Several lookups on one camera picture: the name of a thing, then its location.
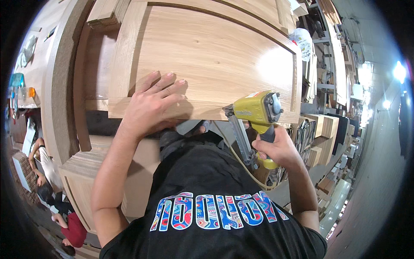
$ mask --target plastic bag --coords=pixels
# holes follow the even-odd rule
[[[289,40],[295,42],[302,50],[302,60],[308,62],[312,52],[312,37],[309,32],[302,28],[297,28],[289,35]]]

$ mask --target yellow nail gun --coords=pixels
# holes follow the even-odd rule
[[[273,123],[279,120],[283,112],[279,96],[279,93],[270,90],[255,92],[223,108],[236,137],[243,163],[257,169],[257,157],[272,176],[276,174],[279,166],[269,156],[262,159],[251,149],[242,120],[250,122],[252,128],[260,134],[261,140],[273,143]]]

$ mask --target light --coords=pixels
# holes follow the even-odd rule
[[[386,110],[389,110],[389,109],[390,109],[390,107],[391,107],[391,102],[390,102],[390,101],[388,101],[388,100],[385,100],[385,101],[383,102],[383,106],[384,106],[384,108],[385,108]]]
[[[397,78],[400,83],[404,84],[404,79],[405,79],[405,68],[401,65],[401,62],[397,62],[397,66],[394,68],[394,77]]]

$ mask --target person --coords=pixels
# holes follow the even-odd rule
[[[287,169],[293,216],[269,199],[217,134],[182,138],[166,129],[175,123],[167,110],[184,99],[177,91],[186,82],[173,78],[154,71],[137,86],[95,178],[100,258],[323,258],[315,188],[286,130],[275,126],[274,143],[258,137],[252,145]],[[147,209],[128,224],[120,204],[129,165],[140,140],[163,129],[175,137],[161,135]]]
[[[62,244],[66,246],[65,251],[68,255],[74,255],[74,247],[82,247],[83,242],[86,239],[87,230],[82,225],[76,212],[71,212],[67,216],[67,222],[63,219],[60,213],[52,212],[52,220],[55,221],[59,226],[62,234],[66,237]]]
[[[45,174],[42,174],[37,169],[34,161],[35,156],[40,158],[40,163]],[[48,180],[52,186],[53,192],[58,193],[64,191],[65,188],[63,187],[62,179],[60,178],[58,171],[55,170],[55,165],[46,152],[45,142],[42,138],[38,138],[33,145],[32,151],[29,154],[29,164],[38,176],[37,186],[44,185],[46,180]]]

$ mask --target nail gun handle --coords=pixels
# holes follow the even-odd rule
[[[269,143],[274,142],[274,126],[273,124],[267,129],[267,131],[263,134],[260,134],[260,139]]]

